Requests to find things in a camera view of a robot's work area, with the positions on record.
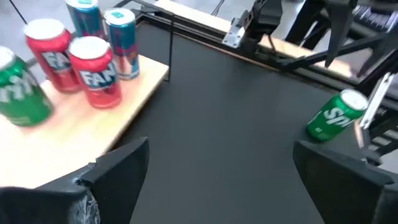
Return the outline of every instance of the sprite can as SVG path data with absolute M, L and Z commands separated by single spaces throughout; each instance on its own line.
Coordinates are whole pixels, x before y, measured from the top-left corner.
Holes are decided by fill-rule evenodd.
M 34 126 L 45 121 L 53 106 L 25 62 L 0 46 L 0 114 L 12 124 Z
M 343 90 L 307 123 L 307 133 L 318 141 L 327 141 L 344 131 L 362 117 L 368 108 L 368 99 L 356 90 Z

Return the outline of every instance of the black table surface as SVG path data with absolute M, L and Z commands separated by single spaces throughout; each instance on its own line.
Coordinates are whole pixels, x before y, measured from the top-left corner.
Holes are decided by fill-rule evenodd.
M 137 41 L 142 55 L 167 64 L 167 31 L 142 24 Z M 115 146 L 149 137 L 131 223 L 323 223 L 292 146 L 332 95 L 175 36 L 171 82 Z M 352 128 L 324 147 L 361 157 Z

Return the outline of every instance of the wooden platform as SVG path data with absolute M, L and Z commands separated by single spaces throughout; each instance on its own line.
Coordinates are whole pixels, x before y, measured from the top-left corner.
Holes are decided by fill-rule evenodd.
M 168 66 L 139 57 L 140 75 L 121 81 L 123 101 L 110 110 L 90 106 L 81 91 L 59 93 L 41 84 L 55 114 L 34 128 L 19 128 L 0 116 L 0 187 L 35 188 L 68 174 L 107 152 L 158 87 Z
M 167 11 L 175 13 L 176 15 L 185 17 L 187 19 L 193 20 L 195 22 L 199 22 L 208 27 L 212 27 L 214 29 L 221 30 L 223 32 L 228 32 L 231 27 L 231 22 L 226 21 L 222 18 L 212 16 L 205 12 L 198 11 L 196 9 L 192 9 L 188 6 L 184 6 L 182 4 L 170 1 L 170 0 L 158 0 L 155 3 L 156 6 L 161 7 Z M 316 52 L 312 52 L 311 50 L 302 48 L 300 46 L 291 44 L 289 42 L 280 40 L 275 37 L 271 37 L 272 41 L 275 45 L 276 51 L 288 55 L 293 58 L 299 58 L 301 56 L 309 56 Z M 259 42 L 259 44 L 263 47 L 271 49 L 271 44 L 268 41 L 266 35 L 264 35 Z M 335 59 L 329 68 L 325 67 L 325 61 L 318 62 L 315 64 L 316 66 L 329 70 L 333 72 L 337 76 L 347 77 L 347 78 L 356 78 L 354 74 L 351 72 L 351 67 L 345 62 Z

